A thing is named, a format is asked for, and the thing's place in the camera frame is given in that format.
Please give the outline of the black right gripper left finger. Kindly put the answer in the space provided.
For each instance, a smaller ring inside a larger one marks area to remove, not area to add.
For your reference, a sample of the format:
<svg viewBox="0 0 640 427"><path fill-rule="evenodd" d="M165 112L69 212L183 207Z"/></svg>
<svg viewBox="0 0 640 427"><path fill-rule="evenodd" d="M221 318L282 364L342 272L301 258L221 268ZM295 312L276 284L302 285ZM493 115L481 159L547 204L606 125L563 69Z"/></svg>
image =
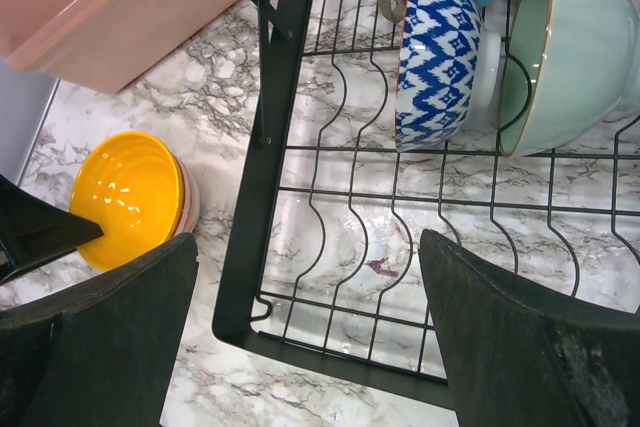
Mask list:
<svg viewBox="0 0 640 427"><path fill-rule="evenodd" d="M1 313L4 426L157 426L198 272L193 235Z"/></svg>

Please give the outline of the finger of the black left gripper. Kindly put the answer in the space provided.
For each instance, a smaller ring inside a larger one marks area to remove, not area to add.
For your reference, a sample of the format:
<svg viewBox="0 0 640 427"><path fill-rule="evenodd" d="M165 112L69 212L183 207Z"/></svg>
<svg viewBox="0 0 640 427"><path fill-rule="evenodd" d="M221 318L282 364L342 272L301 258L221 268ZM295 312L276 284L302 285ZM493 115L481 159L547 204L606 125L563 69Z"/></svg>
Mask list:
<svg viewBox="0 0 640 427"><path fill-rule="evenodd" d="M7 283L103 235L100 226L1 178L1 281Z"/></svg>

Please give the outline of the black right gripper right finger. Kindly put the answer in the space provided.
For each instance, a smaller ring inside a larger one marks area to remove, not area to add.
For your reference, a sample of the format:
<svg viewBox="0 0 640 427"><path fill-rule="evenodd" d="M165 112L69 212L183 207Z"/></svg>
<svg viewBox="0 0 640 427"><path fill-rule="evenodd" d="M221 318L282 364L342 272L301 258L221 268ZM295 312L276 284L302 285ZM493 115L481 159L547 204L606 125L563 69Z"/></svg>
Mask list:
<svg viewBox="0 0 640 427"><path fill-rule="evenodd" d="M460 425L638 425L638 315L547 288L431 229L419 260Z"/></svg>

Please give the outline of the yellow bowl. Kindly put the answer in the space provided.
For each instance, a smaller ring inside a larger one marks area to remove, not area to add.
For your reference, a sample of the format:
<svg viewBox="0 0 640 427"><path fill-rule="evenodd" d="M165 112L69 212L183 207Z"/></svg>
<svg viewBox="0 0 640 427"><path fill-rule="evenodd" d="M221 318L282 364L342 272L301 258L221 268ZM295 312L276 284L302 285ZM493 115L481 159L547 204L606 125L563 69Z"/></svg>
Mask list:
<svg viewBox="0 0 640 427"><path fill-rule="evenodd" d="M200 216L196 179L159 138L141 131L109 137L87 157L71 193L70 212L98 224L103 235L78 247L108 271L191 233Z"/></svg>

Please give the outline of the blue patterned bowl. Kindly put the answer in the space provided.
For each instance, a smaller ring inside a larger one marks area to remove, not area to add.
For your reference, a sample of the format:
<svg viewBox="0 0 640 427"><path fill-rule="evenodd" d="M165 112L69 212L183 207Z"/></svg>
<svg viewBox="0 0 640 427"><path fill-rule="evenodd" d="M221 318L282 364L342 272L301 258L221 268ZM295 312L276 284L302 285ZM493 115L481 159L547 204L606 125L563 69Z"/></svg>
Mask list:
<svg viewBox="0 0 640 427"><path fill-rule="evenodd" d="M395 105L395 144L409 152L455 135L491 103L501 35L473 0L406 0Z"/></svg>

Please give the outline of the mint green bowl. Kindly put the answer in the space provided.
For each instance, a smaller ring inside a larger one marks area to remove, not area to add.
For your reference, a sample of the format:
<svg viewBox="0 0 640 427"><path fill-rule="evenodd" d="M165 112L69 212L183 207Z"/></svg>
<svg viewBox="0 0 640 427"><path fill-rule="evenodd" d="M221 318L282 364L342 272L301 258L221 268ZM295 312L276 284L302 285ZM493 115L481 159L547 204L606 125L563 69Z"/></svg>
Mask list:
<svg viewBox="0 0 640 427"><path fill-rule="evenodd" d="M639 102L633 0L520 0L500 96L500 149L527 156Z"/></svg>

